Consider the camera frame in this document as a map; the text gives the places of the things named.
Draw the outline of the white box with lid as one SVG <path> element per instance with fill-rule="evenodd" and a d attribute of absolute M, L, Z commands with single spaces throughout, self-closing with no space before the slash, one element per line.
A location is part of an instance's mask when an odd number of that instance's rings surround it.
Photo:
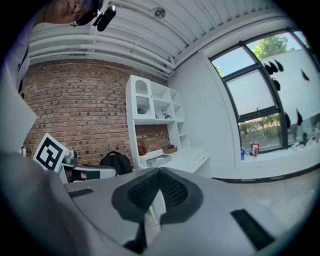
<path fill-rule="evenodd" d="M 171 160 L 172 160 L 172 157 L 170 155 L 162 154 L 162 155 L 147 159 L 146 166 L 149 168 L 158 168 L 169 163 Z"/>

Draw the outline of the white shelving desk unit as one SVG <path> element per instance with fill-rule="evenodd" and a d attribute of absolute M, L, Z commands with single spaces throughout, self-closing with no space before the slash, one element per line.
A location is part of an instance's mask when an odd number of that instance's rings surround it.
<path fill-rule="evenodd" d="M 152 130 L 168 132 L 169 142 L 166 145 L 177 146 L 177 152 L 169 154 L 171 161 L 159 166 L 185 171 L 210 178 L 210 156 L 205 148 L 192 147 L 185 121 L 184 109 L 179 93 L 167 86 L 149 79 L 131 75 L 125 88 L 126 117 L 130 151 L 134 168 L 149 168 L 146 160 L 167 155 L 161 146 L 153 149 L 148 142 L 149 152 L 139 156 L 138 142 L 141 137 L 137 130 L 149 126 Z M 165 119 L 162 110 L 167 110 L 170 119 Z"/>

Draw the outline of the round ceiling detector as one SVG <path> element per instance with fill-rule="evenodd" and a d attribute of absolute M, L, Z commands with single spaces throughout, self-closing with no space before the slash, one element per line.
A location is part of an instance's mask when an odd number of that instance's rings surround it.
<path fill-rule="evenodd" d="M 151 16 L 155 19 L 163 19 L 166 16 L 166 11 L 162 7 L 154 7 L 151 10 Z"/>

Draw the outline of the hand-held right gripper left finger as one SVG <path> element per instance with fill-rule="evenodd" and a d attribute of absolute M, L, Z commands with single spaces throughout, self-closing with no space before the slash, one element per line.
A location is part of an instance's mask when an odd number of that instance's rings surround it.
<path fill-rule="evenodd" d="M 94 228 L 135 253 L 148 247 L 145 215 L 159 190 L 158 168 L 67 186 L 70 197 Z"/>

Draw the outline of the person's lavender shirt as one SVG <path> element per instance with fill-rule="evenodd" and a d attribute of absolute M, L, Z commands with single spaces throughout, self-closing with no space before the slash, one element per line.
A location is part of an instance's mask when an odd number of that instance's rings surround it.
<path fill-rule="evenodd" d="M 23 77 L 30 65 L 29 44 L 34 21 L 35 18 L 31 18 L 19 32 L 1 67 L 5 83 L 12 86 L 19 94 L 23 91 Z"/>

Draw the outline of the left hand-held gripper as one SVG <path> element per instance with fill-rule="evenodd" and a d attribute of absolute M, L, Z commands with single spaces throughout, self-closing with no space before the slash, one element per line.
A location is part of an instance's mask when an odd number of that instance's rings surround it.
<path fill-rule="evenodd" d="M 75 150 L 66 148 L 48 133 L 42 138 L 33 160 L 44 170 L 57 173 L 64 184 L 116 176 L 113 167 L 79 163 Z"/>

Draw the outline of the dried reddish-brown plant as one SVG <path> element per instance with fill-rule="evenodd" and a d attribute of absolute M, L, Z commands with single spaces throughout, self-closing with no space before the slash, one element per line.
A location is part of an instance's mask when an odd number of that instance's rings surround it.
<path fill-rule="evenodd" d="M 138 142 L 137 149 L 138 149 L 139 156 L 144 156 L 150 151 L 149 145 L 145 141 L 142 141 L 142 140 Z"/>

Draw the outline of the black-framed window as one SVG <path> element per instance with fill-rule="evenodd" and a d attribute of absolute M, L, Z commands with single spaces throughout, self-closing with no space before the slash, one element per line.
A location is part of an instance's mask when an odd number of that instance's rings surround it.
<path fill-rule="evenodd" d="M 264 64 L 293 62 L 308 78 L 308 97 L 302 107 L 302 126 L 287 127 L 276 87 Z M 252 151 L 272 152 L 320 140 L 320 61 L 304 33 L 287 28 L 240 41 L 210 58 L 234 111 L 240 145 Z"/>

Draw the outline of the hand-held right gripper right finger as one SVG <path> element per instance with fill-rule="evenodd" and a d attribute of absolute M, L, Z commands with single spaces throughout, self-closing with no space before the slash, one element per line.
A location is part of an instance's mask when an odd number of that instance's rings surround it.
<path fill-rule="evenodd" d="M 158 185 L 166 212 L 156 256 L 252 256 L 278 236 L 277 219 L 224 182 L 162 168 Z"/>

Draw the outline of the brown wooden organizer box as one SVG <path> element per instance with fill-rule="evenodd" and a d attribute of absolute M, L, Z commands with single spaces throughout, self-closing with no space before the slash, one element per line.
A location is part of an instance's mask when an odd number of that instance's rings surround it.
<path fill-rule="evenodd" d="M 167 144 L 167 145 L 162 147 L 162 151 L 163 151 L 164 154 L 168 154 L 169 155 L 169 154 L 173 154 L 173 153 L 177 152 L 178 148 L 175 145 Z"/>

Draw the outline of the black backpack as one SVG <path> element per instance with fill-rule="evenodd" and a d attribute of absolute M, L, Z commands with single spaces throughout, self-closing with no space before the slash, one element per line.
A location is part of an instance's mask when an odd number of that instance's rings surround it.
<path fill-rule="evenodd" d="M 132 173 L 133 169 L 129 158 L 117 151 L 109 152 L 100 162 L 100 166 L 112 167 L 117 176 Z"/>

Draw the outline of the white ceiling pipe bundle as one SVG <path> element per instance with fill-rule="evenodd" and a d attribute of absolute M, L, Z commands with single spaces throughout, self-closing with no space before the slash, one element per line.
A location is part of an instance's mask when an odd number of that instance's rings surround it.
<path fill-rule="evenodd" d="M 41 57 L 46 53 L 57 54 L 63 50 L 68 50 L 71 54 L 83 55 L 93 55 L 95 51 L 96 54 L 127 57 L 164 76 L 171 74 L 176 68 L 174 61 L 139 46 L 137 42 L 131 43 L 102 35 L 55 35 L 34 40 L 29 46 L 33 57 Z"/>

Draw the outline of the group of black window decals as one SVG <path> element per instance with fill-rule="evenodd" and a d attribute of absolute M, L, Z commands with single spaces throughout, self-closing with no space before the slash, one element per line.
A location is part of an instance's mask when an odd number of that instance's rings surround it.
<path fill-rule="evenodd" d="M 288 128 L 303 125 L 302 110 L 309 94 L 305 82 L 309 81 L 303 71 L 294 66 L 292 61 L 277 60 L 264 64 L 279 95 Z"/>

